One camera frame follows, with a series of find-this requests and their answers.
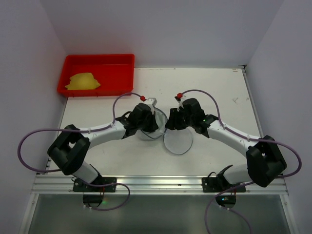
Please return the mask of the white mesh laundry bag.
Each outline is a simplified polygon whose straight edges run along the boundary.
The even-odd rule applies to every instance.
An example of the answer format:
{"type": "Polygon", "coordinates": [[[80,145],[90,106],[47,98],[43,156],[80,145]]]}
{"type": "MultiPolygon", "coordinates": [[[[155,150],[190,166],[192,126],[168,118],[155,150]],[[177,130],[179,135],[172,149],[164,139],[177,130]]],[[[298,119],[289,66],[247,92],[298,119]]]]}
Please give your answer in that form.
{"type": "Polygon", "coordinates": [[[156,123],[159,128],[152,133],[139,130],[137,131],[136,136],[144,141],[162,139],[164,147],[174,155],[183,155],[187,153],[191,149],[194,141],[192,132],[189,129],[178,131],[165,128],[165,123],[168,120],[167,115],[159,108],[155,108],[155,112],[156,123]]]}

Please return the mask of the yellow bra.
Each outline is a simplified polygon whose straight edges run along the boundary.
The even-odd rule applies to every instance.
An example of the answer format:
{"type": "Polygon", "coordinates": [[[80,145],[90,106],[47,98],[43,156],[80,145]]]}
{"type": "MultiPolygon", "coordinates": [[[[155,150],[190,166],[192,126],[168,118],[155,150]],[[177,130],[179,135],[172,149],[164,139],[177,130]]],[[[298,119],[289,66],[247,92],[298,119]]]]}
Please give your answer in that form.
{"type": "Polygon", "coordinates": [[[70,83],[65,86],[67,90],[94,90],[101,84],[92,73],[79,73],[70,77],[70,83]]]}

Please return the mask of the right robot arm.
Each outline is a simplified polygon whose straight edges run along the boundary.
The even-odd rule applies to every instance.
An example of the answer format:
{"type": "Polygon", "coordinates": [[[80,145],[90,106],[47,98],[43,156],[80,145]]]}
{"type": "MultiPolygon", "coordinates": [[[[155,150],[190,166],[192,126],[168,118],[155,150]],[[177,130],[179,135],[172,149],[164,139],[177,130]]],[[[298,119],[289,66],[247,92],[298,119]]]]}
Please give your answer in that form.
{"type": "Polygon", "coordinates": [[[286,168],[283,155],[270,136],[256,138],[243,132],[234,134],[226,130],[220,118],[207,115],[195,98],[175,97],[177,108],[170,109],[165,127],[169,130],[184,130],[191,127],[196,133],[224,143],[241,153],[246,163],[238,166],[229,165],[222,169],[215,178],[209,179],[210,185],[226,190],[242,182],[254,182],[260,187],[267,187],[286,168]]]}

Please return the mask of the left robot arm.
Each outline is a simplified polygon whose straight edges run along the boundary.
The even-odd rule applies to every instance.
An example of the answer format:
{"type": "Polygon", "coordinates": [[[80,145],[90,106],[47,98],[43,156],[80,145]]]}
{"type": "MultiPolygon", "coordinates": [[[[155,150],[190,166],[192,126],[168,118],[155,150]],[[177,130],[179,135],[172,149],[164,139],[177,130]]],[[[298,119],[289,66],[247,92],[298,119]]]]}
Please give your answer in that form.
{"type": "Polygon", "coordinates": [[[73,175],[90,187],[101,187],[104,179],[85,162],[89,149],[112,141],[131,137],[137,131],[153,133],[158,130],[155,104],[151,100],[139,103],[135,108],[108,125],[78,129],[71,124],[59,134],[47,153],[64,175],[73,175]]]}

